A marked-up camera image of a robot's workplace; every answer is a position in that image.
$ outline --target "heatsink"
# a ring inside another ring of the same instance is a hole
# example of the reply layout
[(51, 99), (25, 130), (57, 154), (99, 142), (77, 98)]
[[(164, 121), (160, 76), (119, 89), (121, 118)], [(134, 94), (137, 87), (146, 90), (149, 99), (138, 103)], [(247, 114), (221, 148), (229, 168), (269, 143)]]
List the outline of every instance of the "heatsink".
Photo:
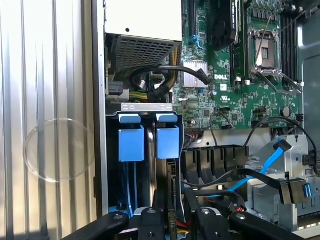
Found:
[[(206, 75), (208, 75), (208, 63), (206, 61), (202, 60), (192, 60), (192, 61), (184, 61), (183, 66), (189, 69), (192, 69), (194, 71), (198, 71), (199, 69), (202, 69)], [(183, 74), (183, 84), (182, 86), (184, 88), (207, 88), (202, 81), (200, 81), (195, 76), (184, 73)]]

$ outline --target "power supply fan grille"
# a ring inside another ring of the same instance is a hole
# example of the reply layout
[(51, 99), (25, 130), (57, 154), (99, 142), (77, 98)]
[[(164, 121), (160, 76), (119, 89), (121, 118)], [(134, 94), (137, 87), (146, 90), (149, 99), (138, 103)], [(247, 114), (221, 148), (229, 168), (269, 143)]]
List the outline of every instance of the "power supply fan grille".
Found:
[(161, 62), (178, 42), (119, 36), (116, 42), (117, 72), (152, 66)]

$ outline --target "motherboard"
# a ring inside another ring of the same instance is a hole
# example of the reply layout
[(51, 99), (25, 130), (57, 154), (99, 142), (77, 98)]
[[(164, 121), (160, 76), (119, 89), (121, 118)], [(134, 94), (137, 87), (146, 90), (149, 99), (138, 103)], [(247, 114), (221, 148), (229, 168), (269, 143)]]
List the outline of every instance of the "motherboard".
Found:
[(214, 116), (215, 130), (230, 123), (250, 129), (269, 116), (299, 118), (301, 83), (283, 75), (281, 0), (186, 0), (183, 14), (182, 65), (211, 80), (204, 85), (179, 74), (172, 103), (187, 129), (209, 129), (217, 111), (225, 117)]

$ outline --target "metal frame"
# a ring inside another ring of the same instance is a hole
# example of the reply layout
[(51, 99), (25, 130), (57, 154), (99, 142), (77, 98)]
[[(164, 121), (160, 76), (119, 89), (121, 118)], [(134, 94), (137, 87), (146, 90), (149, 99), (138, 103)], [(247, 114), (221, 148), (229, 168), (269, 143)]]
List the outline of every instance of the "metal frame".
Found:
[(95, 197), (97, 216), (109, 212), (106, 136), (106, 84), (104, 1), (92, 0), (93, 109), (95, 142)]

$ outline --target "cpu socket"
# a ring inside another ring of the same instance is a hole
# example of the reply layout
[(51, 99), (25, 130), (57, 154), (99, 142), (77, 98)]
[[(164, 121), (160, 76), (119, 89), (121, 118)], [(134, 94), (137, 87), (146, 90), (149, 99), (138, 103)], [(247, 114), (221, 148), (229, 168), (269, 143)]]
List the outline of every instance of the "cpu socket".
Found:
[(275, 69), (276, 56), (275, 56), (275, 41), (271, 34), (265, 34), (264, 38), (255, 39), (255, 56), (257, 56), (256, 67), (262, 69)]
[(267, 30), (264, 34), (264, 30), (255, 30), (251, 27), (249, 38), (249, 49), (254, 53), (251, 67), (260, 70), (278, 70), (278, 63), (281, 62), (278, 31)]

